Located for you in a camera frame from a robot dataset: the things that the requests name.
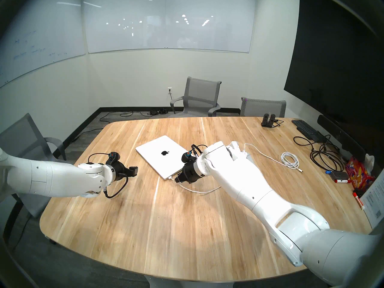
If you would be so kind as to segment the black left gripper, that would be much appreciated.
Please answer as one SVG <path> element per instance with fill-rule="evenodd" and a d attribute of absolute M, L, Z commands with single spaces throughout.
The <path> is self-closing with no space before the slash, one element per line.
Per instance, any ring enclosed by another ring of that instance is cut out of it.
<path fill-rule="evenodd" d="M 138 172 L 137 166 L 130 166 L 129 170 L 122 163 L 113 163 L 113 169 L 115 172 L 114 182 L 120 181 L 122 179 L 126 179 L 128 181 L 127 172 L 129 172 L 129 176 L 136 176 Z"/>

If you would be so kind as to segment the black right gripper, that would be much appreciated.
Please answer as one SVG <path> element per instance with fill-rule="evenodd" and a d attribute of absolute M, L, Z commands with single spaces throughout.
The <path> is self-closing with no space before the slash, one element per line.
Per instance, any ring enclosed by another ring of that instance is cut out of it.
<path fill-rule="evenodd" d="M 200 171 L 197 162 L 187 162 L 184 164 L 181 173 L 175 177 L 175 182 L 188 182 L 191 184 L 203 177 L 204 174 Z"/>

